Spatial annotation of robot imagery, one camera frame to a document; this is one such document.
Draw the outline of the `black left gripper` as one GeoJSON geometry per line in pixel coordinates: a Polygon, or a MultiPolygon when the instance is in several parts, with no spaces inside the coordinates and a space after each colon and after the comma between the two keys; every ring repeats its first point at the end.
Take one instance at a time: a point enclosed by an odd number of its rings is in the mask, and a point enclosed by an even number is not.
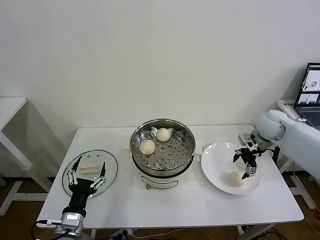
{"type": "Polygon", "coordinates": [[[67,207],[62,210],[62,213],[77,213],[86,214],[87,200],[90,195],[97,192],[98,189],[106,179],[106,163],[104,162],[100,171],[99,178],[96,181],[84,178],[76,178],[76,172],[82,156],[73,163],[70,170],[67,170],[67,177],[69,180],[68,188],[72,195],[67,207]]]}

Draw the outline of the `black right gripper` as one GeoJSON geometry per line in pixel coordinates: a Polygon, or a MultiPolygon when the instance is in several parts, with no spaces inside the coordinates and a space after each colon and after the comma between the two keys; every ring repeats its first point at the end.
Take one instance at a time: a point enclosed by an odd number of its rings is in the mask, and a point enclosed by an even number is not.
{"type": "Polygon", "coordinates": [[[260,157],[262,152],[258,150],[250,151],[249,148],[236,149],[234,151],[233,162],[236,162],[239,158],[242,158],[245,165],[245,172],[242,179],[254,177],[257,172],[256,158],[260,157]]]}

